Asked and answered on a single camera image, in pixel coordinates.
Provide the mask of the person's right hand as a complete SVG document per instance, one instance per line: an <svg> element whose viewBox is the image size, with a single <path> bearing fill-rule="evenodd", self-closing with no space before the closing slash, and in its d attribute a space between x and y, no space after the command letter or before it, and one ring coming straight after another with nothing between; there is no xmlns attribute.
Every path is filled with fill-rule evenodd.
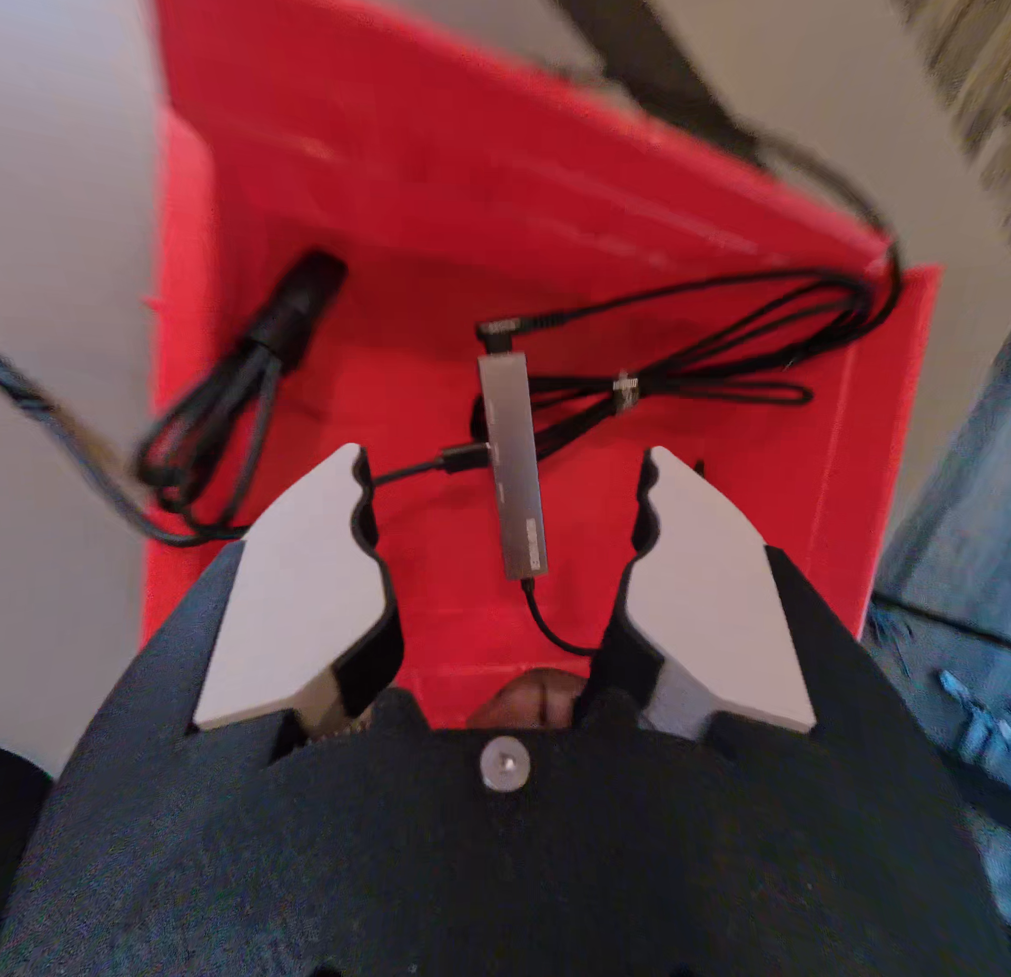
<svg viewBox="0 0 1011 977"><path fill-rule="evenodd" d="M466 726L474 731L569 729L586 685L586 678L555 667L526 671L473 711Z"/></svg>

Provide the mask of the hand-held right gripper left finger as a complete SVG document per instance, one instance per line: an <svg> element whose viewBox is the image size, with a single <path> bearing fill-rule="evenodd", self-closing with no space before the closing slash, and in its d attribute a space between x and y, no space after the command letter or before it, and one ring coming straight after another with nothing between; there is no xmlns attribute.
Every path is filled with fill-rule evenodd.
<svg viewBox="0 0 1011 977"><path fill-rule="evenodd" d="M318 739L392 684L404 639L374 492L365 449L349 443L246 533L194 712L200 730L290 711Z"/></svg>

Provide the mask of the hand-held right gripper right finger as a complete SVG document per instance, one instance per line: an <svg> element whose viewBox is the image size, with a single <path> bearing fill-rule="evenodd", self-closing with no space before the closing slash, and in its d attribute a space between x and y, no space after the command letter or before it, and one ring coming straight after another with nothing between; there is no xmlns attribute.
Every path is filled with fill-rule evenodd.
<svg viewBox="0 0 1011 977"><path fill-rule="evenodd" d="M661 446L644 454L636 498L588 704L623 693L640 727L690 741L720 713L809 734L817 718L761 534Z"/></svg>

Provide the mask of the red plastic bin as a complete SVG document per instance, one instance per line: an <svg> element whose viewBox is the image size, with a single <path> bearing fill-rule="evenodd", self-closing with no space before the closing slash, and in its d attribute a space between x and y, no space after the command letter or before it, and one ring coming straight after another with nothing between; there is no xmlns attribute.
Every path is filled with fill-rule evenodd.
<svg viewBox="0 0 1011 977"><path fill-rule="evenodd" d="M168 91L145 640L357 443L410 689L590 675L661 446L765 540L817 718L863 624L938 276L684 134L361 0L154 0ZM478 361L526 356L548 572L505 578Z"/></svg>

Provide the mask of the grey usb hub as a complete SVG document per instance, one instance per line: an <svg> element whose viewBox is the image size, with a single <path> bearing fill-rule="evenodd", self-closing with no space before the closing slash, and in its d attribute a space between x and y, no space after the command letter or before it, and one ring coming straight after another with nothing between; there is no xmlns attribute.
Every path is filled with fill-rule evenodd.
<svg viewBox="0 0 1011 977"><path fill-rule="evenodd" d="M478 375L505 578L534 580L548 572L548 557L526 356L482 356Z"/></svg>

